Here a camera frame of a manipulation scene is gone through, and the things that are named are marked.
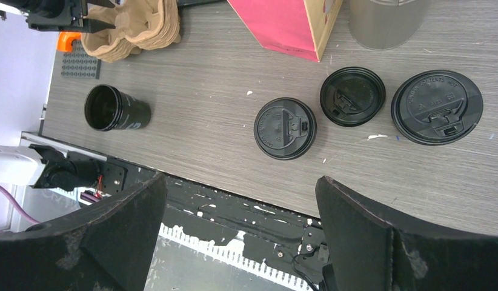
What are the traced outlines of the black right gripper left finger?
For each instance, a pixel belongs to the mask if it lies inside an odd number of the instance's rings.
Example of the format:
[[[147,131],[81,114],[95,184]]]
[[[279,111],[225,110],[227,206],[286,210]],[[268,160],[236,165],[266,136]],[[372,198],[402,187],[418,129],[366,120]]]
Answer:
[[[157,174],[23,232],[0,233],[0,290],[143,290],[166,197]]]

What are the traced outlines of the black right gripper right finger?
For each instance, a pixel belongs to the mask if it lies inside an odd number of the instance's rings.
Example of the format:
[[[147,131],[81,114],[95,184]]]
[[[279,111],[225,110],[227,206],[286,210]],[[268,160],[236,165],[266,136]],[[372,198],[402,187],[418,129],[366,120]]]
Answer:
[[[322,290],[498,290],[498,236],[424,221],[329,176],[315,194],[330,253]]]

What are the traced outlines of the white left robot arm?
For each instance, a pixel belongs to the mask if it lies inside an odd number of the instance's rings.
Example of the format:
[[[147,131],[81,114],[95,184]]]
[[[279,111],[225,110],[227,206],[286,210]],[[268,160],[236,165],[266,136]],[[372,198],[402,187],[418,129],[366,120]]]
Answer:
[[[114,28],[113,24],[87,18],[90,4],[114,8],[116,5],[111,1],[21,0],[1,3],[23,12],[28,27],[40,32],[95,33]],[[0,183],[71,191],[76,187],[93,186],[99,175],[97,161],[73,161],[47,145],[0,145]]]

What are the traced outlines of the pink paper bag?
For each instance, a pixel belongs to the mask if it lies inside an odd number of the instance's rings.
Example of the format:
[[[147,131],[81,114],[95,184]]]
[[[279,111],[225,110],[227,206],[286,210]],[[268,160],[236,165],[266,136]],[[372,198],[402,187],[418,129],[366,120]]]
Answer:
[[[265,49],[320,62],[343,0],[229,0]]]

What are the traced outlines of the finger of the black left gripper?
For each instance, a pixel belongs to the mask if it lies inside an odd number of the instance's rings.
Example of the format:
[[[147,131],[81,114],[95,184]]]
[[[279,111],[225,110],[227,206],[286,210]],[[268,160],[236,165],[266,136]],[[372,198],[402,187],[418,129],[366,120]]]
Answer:
[[[110,24],[98,19],[88,19],[84,18],[83,21],[83,30],[84,33],[97,33],[102,30],[115,29],[116,26],[114,24]]]

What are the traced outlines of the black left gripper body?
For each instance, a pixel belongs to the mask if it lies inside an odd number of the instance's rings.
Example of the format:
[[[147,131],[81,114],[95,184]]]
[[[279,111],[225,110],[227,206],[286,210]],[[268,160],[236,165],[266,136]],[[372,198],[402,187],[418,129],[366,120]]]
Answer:
[[[86,1],[74,0],[5,0],[0,4],[27,15],[30,29],[41,32],[86,32]]]

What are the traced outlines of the stack of black lids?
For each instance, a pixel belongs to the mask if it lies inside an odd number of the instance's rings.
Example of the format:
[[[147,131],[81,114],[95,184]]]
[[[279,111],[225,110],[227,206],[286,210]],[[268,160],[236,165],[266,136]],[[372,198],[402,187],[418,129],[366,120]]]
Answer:
[[[320,88],[324,115],[333,123],[355,127],[371,120],[385,104],[381,78],[364,67],[344,67],[330,74]]]

